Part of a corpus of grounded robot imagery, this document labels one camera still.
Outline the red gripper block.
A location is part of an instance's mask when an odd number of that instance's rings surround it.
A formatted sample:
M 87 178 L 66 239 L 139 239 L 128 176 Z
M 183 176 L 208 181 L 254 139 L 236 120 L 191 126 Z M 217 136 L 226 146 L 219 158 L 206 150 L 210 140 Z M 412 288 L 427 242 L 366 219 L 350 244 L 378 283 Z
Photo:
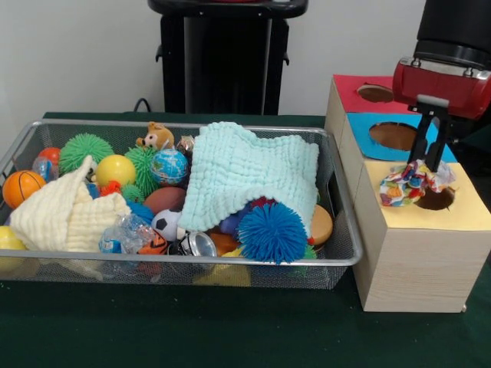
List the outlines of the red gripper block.
M 449 115 L 478 120 L 490 105 L 490 71 L 414 57 L 403 57 L 394 70 L 392 91 L 397 102 L 445 108 Z M 427 131 L 433 111 L 422 115 L 407 163 L 424 160 L 431 172 L 439 168 L 451 128 L 440 119 L 437 138 L 427 151 Z

